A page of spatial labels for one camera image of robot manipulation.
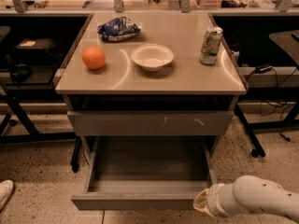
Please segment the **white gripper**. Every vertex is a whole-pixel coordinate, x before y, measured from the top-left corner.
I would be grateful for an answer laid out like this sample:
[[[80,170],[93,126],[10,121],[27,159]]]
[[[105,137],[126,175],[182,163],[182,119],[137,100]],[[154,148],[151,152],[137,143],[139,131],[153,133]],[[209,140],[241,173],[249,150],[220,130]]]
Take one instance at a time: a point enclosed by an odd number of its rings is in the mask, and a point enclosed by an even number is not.
[[[193,208],[210,217],[230,217],[236,215],[238,203],[232,184],[215,184],[203,189],[193,200]]]

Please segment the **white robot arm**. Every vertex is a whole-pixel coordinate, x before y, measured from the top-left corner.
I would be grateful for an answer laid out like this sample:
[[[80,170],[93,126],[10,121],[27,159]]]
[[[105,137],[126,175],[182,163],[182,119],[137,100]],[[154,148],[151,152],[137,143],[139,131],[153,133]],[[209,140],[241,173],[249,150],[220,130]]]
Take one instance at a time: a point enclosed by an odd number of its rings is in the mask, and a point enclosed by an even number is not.
[[[214,184],[202,190],[192,206],[211,217],[267,214],[299,223],[299,194],[253,175],[243,175],[234,183]]]

